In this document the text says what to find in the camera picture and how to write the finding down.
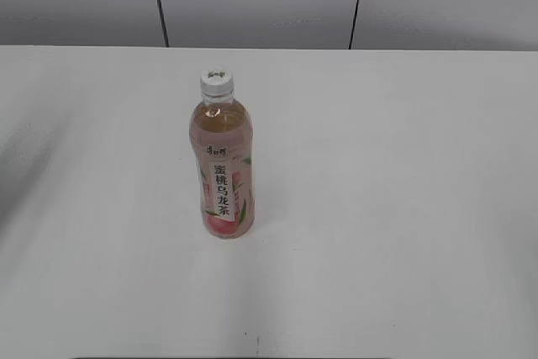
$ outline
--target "green leaf graphic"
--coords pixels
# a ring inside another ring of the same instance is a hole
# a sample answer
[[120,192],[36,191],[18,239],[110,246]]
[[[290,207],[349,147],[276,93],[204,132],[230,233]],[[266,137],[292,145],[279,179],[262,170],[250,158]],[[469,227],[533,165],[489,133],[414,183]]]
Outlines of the green leaf graphic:
[[246,216],[246,199],[243,199],[243,209],[241,210],[241,216],[239,217],[239,224],[243,223]]

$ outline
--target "peach oolong tea bottle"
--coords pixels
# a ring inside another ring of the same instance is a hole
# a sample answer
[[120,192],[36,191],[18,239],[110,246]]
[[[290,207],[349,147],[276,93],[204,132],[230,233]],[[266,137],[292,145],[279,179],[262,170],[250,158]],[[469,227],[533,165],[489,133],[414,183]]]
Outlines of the peach oolong tea bottle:
[[254,222],[251,117],[234,99],[230,71],[220,67],[205,71],[200,84],[202,102],[191,117],[190,137],[203,223],[211,234],[232,239]]

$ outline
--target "table surface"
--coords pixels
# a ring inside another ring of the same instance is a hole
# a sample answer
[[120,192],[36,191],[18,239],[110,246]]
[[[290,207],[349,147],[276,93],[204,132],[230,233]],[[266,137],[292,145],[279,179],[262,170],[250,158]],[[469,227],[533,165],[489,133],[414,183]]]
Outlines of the table surface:
[[[206,232],[224,64],[256,222]],[[538,53],[0,47],[2,357],[538,357]]]

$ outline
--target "white bottle cap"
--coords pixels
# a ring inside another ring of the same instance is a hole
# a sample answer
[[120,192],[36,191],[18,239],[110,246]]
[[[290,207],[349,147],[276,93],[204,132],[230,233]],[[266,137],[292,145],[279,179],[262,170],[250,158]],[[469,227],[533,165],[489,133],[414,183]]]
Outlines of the white bottle cap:
[[202,72],[200,87],[202,95],[224,101],[234,93],[234,77],[228,69],[217,66]]

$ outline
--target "bottle label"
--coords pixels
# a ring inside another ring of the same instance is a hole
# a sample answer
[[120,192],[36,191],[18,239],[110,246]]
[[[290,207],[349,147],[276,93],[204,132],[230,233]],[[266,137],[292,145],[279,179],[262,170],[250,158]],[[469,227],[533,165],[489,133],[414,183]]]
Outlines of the bottle label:
[[220,235],[232,235],[254,214],[251,144],[196,145],[204,222]]
[[235,220],[235,195],[230,161],[209,162],[209,175],[213,189],[214,213],[222,220]]

